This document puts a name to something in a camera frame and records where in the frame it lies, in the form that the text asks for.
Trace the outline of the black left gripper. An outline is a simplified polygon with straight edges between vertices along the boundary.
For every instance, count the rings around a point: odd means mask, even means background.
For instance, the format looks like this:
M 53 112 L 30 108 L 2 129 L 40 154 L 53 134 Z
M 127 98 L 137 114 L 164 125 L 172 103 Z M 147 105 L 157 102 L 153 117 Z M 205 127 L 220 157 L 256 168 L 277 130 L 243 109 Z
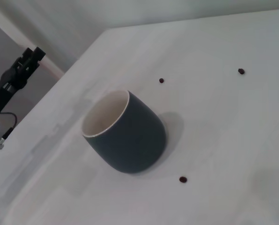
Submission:
M 25 87 L 27 80 L 39 67 L 46 53 L 39 47 L 26 48 L 22 57 L 7 69 L 0 78 L 0 113 L 15 93 Z

